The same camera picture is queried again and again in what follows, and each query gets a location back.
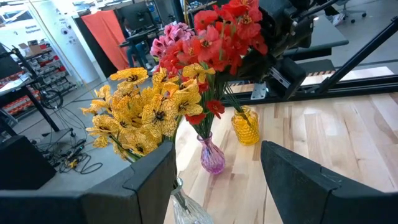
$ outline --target person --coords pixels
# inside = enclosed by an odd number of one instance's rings
[[[122,18],[123,21],[123,35],[125,38],[128,38],[131,36],[132,33],[132,29],[130,27],[129,21],[127,21],[126,18]],[[132,55],[135,54],[136,57],[139,57],[138,60],[142,60],[143,64],[145,64],[145,68],[146,69],[151,69],[152,65],[148,62],[148,59],[146,57],[145,54],[145,50],[144,50],[144,44],[142,43],[138,43],[136,44],[136,49],[134,49],[134,47],[130,46],[127,51],[126,51],[126,55],[127,55],[127,59],[129,60],[129,65],[131,68],[134,68],[134,62],[132,60]]]
[[[324,3],[326,3],[328,0],[315,0],[315,1],[319,6],[321,6]],[[343,13],[339,13],[333,6],[328,6],[324,10],[326,17],[334,26],[338,26],[343,22],[345,15]]]

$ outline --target wooden tabletop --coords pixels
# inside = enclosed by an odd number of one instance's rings
[[[354,78],[361,74],[392,72],[382,67],[350,73]],[[213,122],[213,142],[226,158],[225,170],[219,175],[210,175],[201,167],[201,146],[194,129],[183,121],[177,132],[177,167],[183,189],[207,210],[214,223],[282,223],[261,166],[263,140],[383,192],[397,190],[398,93],[251,108],[259,115],[260,127],[260,141],[253,146],[238,142],[231,126],[232,108],[226,108],[222,118]],[[171,203],[165,223],[174,223]]]

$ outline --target computer monitor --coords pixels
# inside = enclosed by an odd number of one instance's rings
[[[22,71],[18,63],[10,55],[5,54],[7,52],[10,52],[10,50],[7,51],[3,44],[0,43],[0,79]]]
[[[145,2],[130,4],[117,9],[117,15],[119,19],[126,18],[132,30],[154,25]]]

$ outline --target clear glass vase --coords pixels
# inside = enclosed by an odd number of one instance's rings
[[[176,224],[213,224],[211,216],[182,190],[182,179],[177,177],[177,188],[171,193]]]
[[[213,133],[210,132],[210,136],[206,139],[202,139],[198,135],[197,139],[201,143],[201,166],[211,174],[219,174],[225,168],[225,156],[216,145],[213,144],[211,137]]]
[[[255,111],[248,106],[242,106],[243,113],[235,110],[235,115],[231,118],[236,136],[241,144],[250,146],[257,143],[259,137],[259,117]]]

